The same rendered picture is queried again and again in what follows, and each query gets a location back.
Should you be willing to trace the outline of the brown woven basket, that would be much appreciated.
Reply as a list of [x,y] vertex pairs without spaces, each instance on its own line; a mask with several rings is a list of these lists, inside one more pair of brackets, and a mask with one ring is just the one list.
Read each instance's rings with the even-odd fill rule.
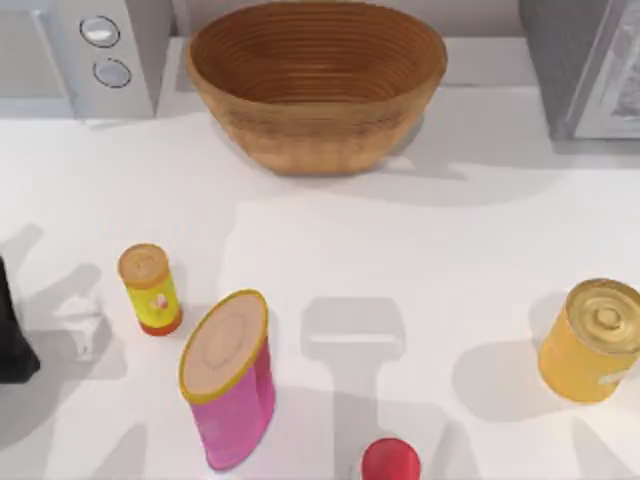
[[228,137],[284,175],[374,167],[410,133],[448,66],[442,36],[402,11],[272,1],[204,26],[186,69]]

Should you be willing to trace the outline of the pink oval tin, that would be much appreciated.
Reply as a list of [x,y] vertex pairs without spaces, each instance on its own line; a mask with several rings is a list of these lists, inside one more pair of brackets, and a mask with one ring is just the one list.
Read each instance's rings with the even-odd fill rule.
[[195,327],[179,365],[179,386],[216,471],[235,468],[263,438],[275,410],[269,309],[257,290],[236,291]]

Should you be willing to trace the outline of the small yellow-green can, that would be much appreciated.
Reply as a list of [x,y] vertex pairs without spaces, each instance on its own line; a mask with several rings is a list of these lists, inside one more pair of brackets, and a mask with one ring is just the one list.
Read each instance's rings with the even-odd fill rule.
[[183,311],[161,247],[139,243],[127,248],[119,257],[118,273],[146,334],[165,336],[180,326]]

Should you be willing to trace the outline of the red cup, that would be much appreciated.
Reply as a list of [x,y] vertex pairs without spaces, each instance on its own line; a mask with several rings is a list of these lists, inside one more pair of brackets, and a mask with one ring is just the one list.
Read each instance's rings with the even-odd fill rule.
[[364,451],[360,480],[421,480],[421,460],[415,449],[398,438],[380,438]]

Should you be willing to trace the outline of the yellow can with gold lid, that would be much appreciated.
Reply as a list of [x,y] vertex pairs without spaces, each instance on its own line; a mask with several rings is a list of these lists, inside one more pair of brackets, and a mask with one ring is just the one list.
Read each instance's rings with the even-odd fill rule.
[[612,279],[573,287],[538,351],[538,368],[559,396],[609,398],[640,359],[640,292]]

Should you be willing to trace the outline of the pale microwave oven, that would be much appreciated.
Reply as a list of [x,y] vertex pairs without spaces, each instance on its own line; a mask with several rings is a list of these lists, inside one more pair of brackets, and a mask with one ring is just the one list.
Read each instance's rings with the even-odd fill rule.
[[[80,35],[80,21],[94,16],[118,25],[112,48]],[[0,119],[154,117],[173,24],[171,0],[0,0]],[[131,70],[126,87],[94,78],[105,58]]]

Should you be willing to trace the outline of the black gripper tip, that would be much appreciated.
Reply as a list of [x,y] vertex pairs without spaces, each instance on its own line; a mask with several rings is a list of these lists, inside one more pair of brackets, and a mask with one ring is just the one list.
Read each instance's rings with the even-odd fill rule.
[[0,385],[25,384],[41,364],[18,322],[0,256]]

